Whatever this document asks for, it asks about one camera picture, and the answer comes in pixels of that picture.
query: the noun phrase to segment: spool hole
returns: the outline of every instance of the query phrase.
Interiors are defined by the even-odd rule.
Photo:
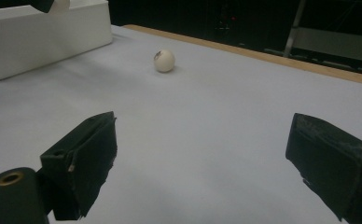
[[[8,186],[17,183],[23,178],[22,172],[12,172],[0,178],[0,186]]]

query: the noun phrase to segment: white container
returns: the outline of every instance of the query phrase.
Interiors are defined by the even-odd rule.
[[[0,8],[0,79],[112,42],[105,0],[71,1],[64,13]]]

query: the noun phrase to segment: black object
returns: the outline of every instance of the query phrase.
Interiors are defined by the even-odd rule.
[[[0,8],[30,5],[41,12],[48,13],[52,8],[53,2],[54,0],[0,0]]]
[[[0,223],[85,217],[117,156],[113,112],[86,119],[41,155],[42,168],[0,174]]]
[[[30,6],[36,9],[48,13],[53,5],[54,0],[31,0]]]
[[[295,114],[285,156],[339,221],[362,223],[361,140],[324,120]]]

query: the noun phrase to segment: white tablecloth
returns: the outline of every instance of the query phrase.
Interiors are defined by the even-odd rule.
[[[38,170],[80,122],[113,110],[115,166],[79,223],[339,223],[285,148],[294,113],[362,139],[362,84],[112,29],[108,46],[0,81],[0,173]],[[154,69],[160,49],[175,55],[169,74]]]

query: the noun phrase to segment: white ball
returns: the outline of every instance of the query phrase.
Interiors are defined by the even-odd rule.
[[[156,70],[162,73],[170,72],[174,68],[175,57],[168,49],[162,49],[154,57]]]

